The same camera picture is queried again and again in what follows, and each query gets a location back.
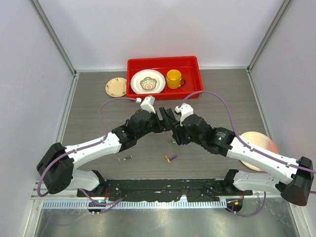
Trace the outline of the orange battery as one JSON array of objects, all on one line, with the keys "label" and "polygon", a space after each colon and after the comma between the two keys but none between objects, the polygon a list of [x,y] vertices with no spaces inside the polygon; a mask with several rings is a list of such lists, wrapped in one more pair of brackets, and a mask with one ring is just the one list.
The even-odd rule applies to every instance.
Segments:
[{"label": "orange battery", "polygon": [[166,158],[168,163],[171,163],[171,160],[169,159],[169,157],[167,155],[165,155],[165,158]]}]

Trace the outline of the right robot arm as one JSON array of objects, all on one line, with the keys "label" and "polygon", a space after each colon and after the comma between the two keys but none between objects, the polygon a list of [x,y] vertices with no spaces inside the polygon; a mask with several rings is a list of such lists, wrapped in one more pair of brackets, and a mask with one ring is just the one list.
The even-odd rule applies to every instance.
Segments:
[{"label": "right robot arm", "polygon": [[190,115],[174,122],[172,137],[178,145],[195,143],[211,154],[249,163],[263,173],[229,170],[223,182],[225,193],[260,191],[280,195],[284,200],[306,206],[314,180],[313,162],[307,157],[288,158],[270,152],[237,136],[231,130],[211,127],[202,117]]}]

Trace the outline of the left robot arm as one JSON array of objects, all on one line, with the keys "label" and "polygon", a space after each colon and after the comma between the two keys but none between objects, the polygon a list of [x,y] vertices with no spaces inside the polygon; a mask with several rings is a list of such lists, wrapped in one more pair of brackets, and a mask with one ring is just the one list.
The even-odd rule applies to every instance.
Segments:
[{"label": "left robot arm", "polygon": [[130,119],[110,131],[104,137],[64,147],[51,145],[37,165],[39,185],[44,184],[47,194],[57,194],[67,188],[79,189],[94,197],[100,197],[106,189],[106,181],[96,171],[82,171],[79,167],[102,156],[116,154],[136,145],[149,133],[170,131],[177,122],[171,109],[161,107],[160,113],[137,110]]}]

